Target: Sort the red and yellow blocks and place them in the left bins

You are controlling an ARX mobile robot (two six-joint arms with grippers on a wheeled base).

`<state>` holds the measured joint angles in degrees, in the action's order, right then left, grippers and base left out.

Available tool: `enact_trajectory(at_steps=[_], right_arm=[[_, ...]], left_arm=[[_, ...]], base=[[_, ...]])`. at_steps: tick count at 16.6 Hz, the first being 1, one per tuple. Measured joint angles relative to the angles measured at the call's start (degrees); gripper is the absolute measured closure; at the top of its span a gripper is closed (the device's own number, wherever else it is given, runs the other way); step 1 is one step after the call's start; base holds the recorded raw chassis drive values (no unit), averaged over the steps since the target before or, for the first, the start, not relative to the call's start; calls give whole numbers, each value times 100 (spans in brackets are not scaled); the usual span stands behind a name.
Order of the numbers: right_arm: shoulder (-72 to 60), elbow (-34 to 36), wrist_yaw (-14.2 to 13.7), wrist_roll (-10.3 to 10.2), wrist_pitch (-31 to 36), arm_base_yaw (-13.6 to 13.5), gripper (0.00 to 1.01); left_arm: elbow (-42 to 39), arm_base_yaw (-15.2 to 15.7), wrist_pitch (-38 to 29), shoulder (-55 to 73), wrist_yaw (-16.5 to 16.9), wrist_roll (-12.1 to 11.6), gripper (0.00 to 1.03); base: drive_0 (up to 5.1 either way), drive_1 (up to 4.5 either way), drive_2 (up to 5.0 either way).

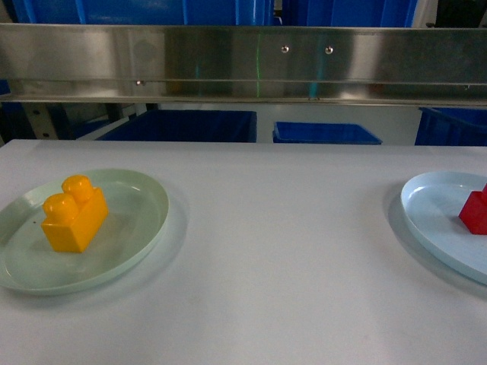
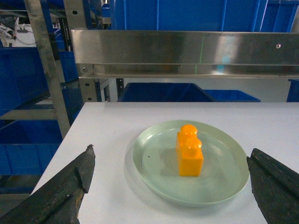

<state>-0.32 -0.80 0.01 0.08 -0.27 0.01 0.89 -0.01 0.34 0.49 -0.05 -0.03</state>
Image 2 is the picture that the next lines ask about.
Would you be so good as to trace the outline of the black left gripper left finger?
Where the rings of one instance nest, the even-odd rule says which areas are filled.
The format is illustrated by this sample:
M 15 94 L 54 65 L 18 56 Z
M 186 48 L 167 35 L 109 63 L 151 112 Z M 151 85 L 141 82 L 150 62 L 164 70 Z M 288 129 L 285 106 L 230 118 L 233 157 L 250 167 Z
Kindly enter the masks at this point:
M 84 195 L 95 168 L 92 145 L 17 207 L 1 217 L 2 224 L 78 224 Z

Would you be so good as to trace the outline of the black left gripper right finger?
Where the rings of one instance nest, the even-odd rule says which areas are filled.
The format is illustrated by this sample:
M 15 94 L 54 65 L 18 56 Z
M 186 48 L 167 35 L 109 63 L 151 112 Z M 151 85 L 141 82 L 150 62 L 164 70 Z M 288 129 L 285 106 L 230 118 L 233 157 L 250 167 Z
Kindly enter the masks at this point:
M 251 188 L 269 224 L 299 222 L 299 174 L 254 148 L 247 157 Z

